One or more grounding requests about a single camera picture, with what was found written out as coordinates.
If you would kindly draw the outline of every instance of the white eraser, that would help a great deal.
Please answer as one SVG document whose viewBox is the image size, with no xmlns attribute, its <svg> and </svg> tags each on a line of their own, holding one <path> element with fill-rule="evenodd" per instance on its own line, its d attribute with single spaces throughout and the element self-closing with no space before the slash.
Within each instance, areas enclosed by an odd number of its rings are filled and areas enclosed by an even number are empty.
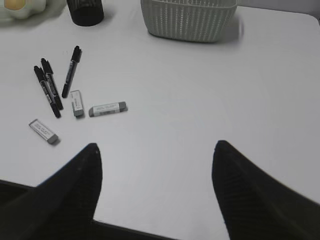
<svg viewBox="0 0 320 240">
<path fill-rule="evenodd" d="M 82 104 L 81 93 L 79 90 L 70 92 L 73 115 L 75 117 L 81 117 L 84 112 L 84 106 Z"/>
<path fill-rule="evenodd" d="M 59 139 L 59 137 L 51 131 L 47 126 L 45 126 L 38 119 L 32 121 L 29 124 L 30 128 L 32 128 L 37 134 L 39 134 L 43 139 L 45 139 L 49 144 L 53 144 L 55 141 Z"/>
</svg>

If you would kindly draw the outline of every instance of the table surface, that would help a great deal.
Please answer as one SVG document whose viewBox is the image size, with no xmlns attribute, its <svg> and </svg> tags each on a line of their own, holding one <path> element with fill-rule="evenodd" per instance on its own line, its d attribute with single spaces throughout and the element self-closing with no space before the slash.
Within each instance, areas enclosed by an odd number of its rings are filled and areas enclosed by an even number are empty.
<svg viewBox="0 0 320 240">
<path fill-rule="evenodd" d="M 37 24 L 1 28 L 0 179 L 36 186 L 98 143 L 98 221 L 181 240 L 227 240 L 211 180 L 218 140 L 228 140 L 287 186 L 320 202 L 320 28 L 315 18 L 239 7 L 217 44 L 153 37 L 139 0 L 104 1 L 99 25 L 68 8 Z M 33 72 L 47 58 L 62 91 L 75 45 L 82 59 L 56 119 Z M 94 105 L 125 113 L 89 118 Z M 61 142 L 28 126 L 40 119 Z"/>
</svg>

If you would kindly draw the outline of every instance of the woven basket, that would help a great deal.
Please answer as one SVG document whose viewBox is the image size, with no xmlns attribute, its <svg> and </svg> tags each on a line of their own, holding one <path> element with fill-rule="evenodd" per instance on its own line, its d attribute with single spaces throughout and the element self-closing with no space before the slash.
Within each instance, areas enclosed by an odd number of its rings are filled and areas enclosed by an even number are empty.
<svg viewBox="0 0 320 240">
<path fill-rule="evenodd" d="M 237 0 L 141 0 L 152 35 L 191 42 L 218 41 L 237 6 Z"/>
</svg>

